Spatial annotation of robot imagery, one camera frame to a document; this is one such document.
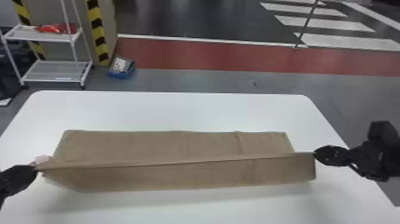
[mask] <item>white shelf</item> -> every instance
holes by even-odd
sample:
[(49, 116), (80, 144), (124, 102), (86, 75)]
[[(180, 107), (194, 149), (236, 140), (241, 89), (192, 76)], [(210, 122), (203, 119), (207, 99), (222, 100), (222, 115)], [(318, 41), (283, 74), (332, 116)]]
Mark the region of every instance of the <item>white shelf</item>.
[(22, 79), (26, 82), (81, 82), (91, 66), (91, 61), (37, 60)]
[[(82, 34), (82, 28), (76, 30), (75, 34), (71, 35), (72, 42), (75, 42)], [(70, 43), (70, 37), (68, 34), (57, 34), (57, 33), (41, 33), (34, 29), (34, 26), (24, 26), (21, 24), (16, 25), (10, 30), (4, 39), (7, 40), (24, 40), (24, 41), (43, 41), (43, 42), (58, 42), (58, 43)]]

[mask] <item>dark floor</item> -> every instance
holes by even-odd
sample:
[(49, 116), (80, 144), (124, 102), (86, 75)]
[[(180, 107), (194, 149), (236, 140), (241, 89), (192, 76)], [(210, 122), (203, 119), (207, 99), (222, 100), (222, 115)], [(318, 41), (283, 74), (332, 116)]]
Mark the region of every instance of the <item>dark floor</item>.
[[(285, 26), (275, 16), (306, 17), (307, 13), (276, 11), (262, 7), (260, 2), (285, 6), (310, 7), (310, 3), (291, 0), (123, 0), (116, 1), (119, 33), (133, 35), (173, 36), (186, 38), (224, 39), (295, 43), (299, 26)], [(313, 18), (360, 22), (375, 32), (310, 27), (307, 33), (392, 39), (400, 43), (400, 30), (394, 29), (344, 4), (324, 2), (319, 8), (338, 10), (347, 15), (314, 14)], [(384, 4), (369, 7), (398, 20), (398, 9)]]
[[(316, 104), (350, 147), (365, 140), (373, 120), (390, 120), (400, 130), (400, 77), (139, 69), (136, 77), (120, 80), (107, 77), (105, 72), (106, 69), (97, 68), (90, 74), (88, 91), (303, 94)], [(79, 89), (78, 85), (31, 85), (22, 91), (9, 107), (0, 108), (0, 133), (32, 92), (60, 88)], [(380, 186), (394, 204), (400, 205), (400, 179)]]

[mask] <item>white table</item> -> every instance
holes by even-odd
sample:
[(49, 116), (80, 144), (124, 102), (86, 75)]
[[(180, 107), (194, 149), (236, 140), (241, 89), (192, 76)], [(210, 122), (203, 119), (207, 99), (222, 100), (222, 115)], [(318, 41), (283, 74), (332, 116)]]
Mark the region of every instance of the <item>white table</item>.
[[(345, 143), (301, 95), (42, 91), (0, 138), (0, 167), (51, 155), (66, 129), (287, 132), (296, 151)], [(372, 181), (317, 162), (310, 183), (188, 191), (79, 193), (38, 177), (1, 223), (400, 223)]]

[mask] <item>red object on shelf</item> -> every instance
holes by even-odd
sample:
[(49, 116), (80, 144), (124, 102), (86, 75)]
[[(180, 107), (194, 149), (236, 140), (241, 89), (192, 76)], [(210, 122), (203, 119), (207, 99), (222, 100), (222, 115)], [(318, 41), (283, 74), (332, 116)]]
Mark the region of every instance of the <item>red object on shelf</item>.
[[(70, 23), (71, 34), (76, 33), (76, 23)], [(42, 33), (65, 33), (68, 34), (66, 23), (46, 24), (36, 26), (35, 30)]]

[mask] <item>pole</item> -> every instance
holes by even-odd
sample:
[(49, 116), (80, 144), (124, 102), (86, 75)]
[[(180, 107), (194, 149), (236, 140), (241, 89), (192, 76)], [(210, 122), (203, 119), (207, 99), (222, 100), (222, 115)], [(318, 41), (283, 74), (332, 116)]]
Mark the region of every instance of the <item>pole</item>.
[(307, 20), (306, 20), (305, 23), (304, 23), (303, 28), (301, 29), (301, 33), (300, 33), (300, 35), (299, 35), (299, 38), (297, 39), (297, 43), (296, 43), (296, 45), (293, 47), (294, 49), (297, 49), (297, 48), (298, 48), (298, 46), (299, 46), (299, 44), (300, 44), (300, 42), (301, 42), (301, 38), (303, 38), (303, 35), (304, 35), (304, 33), (305, 33), (305, 30), (307, 29), (308, 23), (310, 22), (311, 18), (313, 17), (315, 8), (316, 8), (317, 5), (318, 5), (318, 1), (319, 1), (319, 0), (315, 0), (314, 4), (312, 5), (311, 11), (310, 11), (310, 13), (309, 13), (309, 15), (308, 15), (308, 17), (307, 17)]

